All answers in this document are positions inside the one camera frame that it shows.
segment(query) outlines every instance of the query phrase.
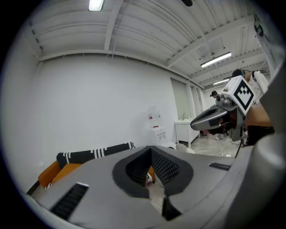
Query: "orange couch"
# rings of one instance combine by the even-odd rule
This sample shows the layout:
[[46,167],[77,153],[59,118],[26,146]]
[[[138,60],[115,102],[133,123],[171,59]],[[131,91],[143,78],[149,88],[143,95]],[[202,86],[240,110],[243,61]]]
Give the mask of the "orange couch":
[[[68,163],[63,169],[60,169],[59,163],[55,161],[48,168],[46,168],[38,177],[40,184],[45,188],[50,183],[55,183],[64,176],[68,175],[70,172],[80,167],[82,164]],[[154,170],[152,166],[150,167],[148,173],[152,176],[152,181],[155,181]]]

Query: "striped cushion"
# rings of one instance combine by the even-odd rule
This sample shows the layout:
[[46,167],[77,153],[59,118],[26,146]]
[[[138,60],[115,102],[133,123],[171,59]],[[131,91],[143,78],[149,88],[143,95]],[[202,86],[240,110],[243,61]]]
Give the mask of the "striped cushion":
[[84,164],[89,160],[105,157],[131,148],[135,148],[133,142],[81,152],[59,153],[57,161],[60,169],[63,169],[67,163]]
[[45,190],[49,189],[52,185],[52,182],[48,183],[48,185],[45,187]]
[[147,179],[147,183],[152,182],[152,176],[150,173],[147,173],[146,179]]

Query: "white cabinet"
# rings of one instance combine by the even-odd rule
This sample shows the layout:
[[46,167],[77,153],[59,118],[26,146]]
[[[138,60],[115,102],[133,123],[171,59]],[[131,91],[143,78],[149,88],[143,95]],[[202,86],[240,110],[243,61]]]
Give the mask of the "white cabinet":
[[149,144],[162,145],[166,143],[166,131],[164,127],[149,129]]
[[191,142],[200,136],[200,131],[195,131],[191,128],[191,121],[194,118],[179,120],[175,122],[177,142],[186,141],[189,143],[188,148],[191,148]]

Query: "black shorts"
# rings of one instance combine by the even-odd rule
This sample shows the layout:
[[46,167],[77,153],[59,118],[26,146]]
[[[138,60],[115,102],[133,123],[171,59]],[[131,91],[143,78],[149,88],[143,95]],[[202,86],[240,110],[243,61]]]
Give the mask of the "black shorts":
[[273,127],[248,126],[247,145],[255,145],[259,139],[268,134],[273,134],[274,132]]

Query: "ceiling light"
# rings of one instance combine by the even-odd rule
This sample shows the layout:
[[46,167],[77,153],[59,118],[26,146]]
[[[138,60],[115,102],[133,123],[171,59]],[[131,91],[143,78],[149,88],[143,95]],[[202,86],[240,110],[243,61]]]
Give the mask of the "ceiling light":
[[226,79],[226,80],[223,80],[223,81],[219,81],[219,82],[213,83],[213,85],[221,84],[221,83],[226,82],[226,81],[229,81],[229,79]]
[[209,65],[211,65],[211,64],[213,64],[215,62],[218,62],[218,61],[220,61],[222,59],[225,59],[225,58],[227,58],[229,56],[231,56],[231,52],[228,52],[226,54],[220,55],[220,56],[218,56],[216,58],[213,58],[212,60],[209,60],[209,61],[205,62],[205,63],[201,64],[201,67],[204,68],[204,67],[209,66]]
[[89,0],[89,11],[101,11],[104,0]]

